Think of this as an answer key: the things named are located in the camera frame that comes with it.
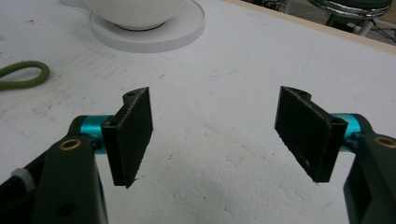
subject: green loop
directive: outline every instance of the green loop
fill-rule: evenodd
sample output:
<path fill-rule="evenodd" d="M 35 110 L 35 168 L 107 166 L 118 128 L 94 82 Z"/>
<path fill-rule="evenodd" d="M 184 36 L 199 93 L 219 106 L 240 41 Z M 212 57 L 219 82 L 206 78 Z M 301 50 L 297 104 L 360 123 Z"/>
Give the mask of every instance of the green loop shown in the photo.
<path fill-rule="evenodd" d="M 44 83 L 49 78 L 50 76 L 49 67 L 44 63 L 36 62 L 36 61 L 14 63 L 12 65 L 4 67 L 0 69 L 0 77 L 4 77 L 13 72 L 30 67 L 36 67 L 41 69 L 41 74 L 38 77 L 25 81 L 4 81 L 4 82 L 0 81 L 0 90 L 17 90 L 17 89 L 31 88 Z"/>

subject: green handle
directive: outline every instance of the green handle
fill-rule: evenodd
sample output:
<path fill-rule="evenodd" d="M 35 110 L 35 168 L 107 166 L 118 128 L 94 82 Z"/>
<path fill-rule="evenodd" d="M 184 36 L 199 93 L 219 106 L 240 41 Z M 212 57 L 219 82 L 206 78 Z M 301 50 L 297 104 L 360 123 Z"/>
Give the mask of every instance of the green handle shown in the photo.
<path fill-rule="evenodd" d="M 38 77 L 25 81 L 4 81 L 4 82 L 0 81 L 0 91 L 31 88 L 42 84 L 49 78 L 50 76 L 49 67 L 44 63 L 36 62 L 36 61 L 14 63 L 12 65 L 4 67 L 0 69 L 0 77 L 4 77 L 18 70 L 22 70 L 24 68 L 30 68 L 30 67 L 36 67 L 41 69 L 41 74 Z"/>

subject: floor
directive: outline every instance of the floor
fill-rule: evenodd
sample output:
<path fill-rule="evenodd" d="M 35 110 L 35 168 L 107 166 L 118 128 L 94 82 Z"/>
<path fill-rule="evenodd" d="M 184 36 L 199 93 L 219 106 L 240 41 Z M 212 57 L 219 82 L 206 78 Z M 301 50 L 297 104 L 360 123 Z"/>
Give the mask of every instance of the floor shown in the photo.
<path fill-rule="evenodd" d="M 290 6 L 290 13 L 289 13 L 290 15 L 299 17 L 301 19 L 320 23 L 323 25 L 326 23 L 327 19 L 329 18 L 329 14 L 327 12 L 310 5 L 308 2 L 303 4 L 300 2 L 301 1 L 297 2 L 293 0 Z M 367 34 L 366 37 L 396 46 L 396 39 L 395 39 L 396 24 L 381 20 L 375 20 L 375 23 L 376 26 L 381 30 L 378 30 L 377 28 L 373 27 L 373 29 Z"/>

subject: green rope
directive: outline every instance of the green rope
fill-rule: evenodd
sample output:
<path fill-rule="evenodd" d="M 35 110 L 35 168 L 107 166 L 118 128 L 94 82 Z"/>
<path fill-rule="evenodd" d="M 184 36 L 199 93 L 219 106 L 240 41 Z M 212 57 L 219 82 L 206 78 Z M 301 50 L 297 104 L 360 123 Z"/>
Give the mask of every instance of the green rope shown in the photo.
<path fill-rule="evenodd" d="M 36 67 L 41 69 L 41 74 L 38 77 L 35 77 L 30 80 L 25 81 L 0 81 L 0 91 L 2 90 L 17 90 L 17 89 L 25 89 L 31 88 L 45 82 L 50 76 L 49 67 L 41 62 L 28 61 L 21 63 L 14 63 L 7 67 L 0 69 L 0 77 L 4 77 L 13 72 L 22 70 L 24 68 Z"/>

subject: bowl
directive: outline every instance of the bowl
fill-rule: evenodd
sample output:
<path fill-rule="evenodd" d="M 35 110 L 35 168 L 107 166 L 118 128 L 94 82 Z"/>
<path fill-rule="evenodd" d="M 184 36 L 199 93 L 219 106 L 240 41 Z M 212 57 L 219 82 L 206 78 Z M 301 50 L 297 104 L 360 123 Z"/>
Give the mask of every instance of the bowl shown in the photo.
<path fill-rule="evenodd" d="M 174 17 L 185 0 L 85 0 L 103 19 L 127 30 L 149 30 Z"/>

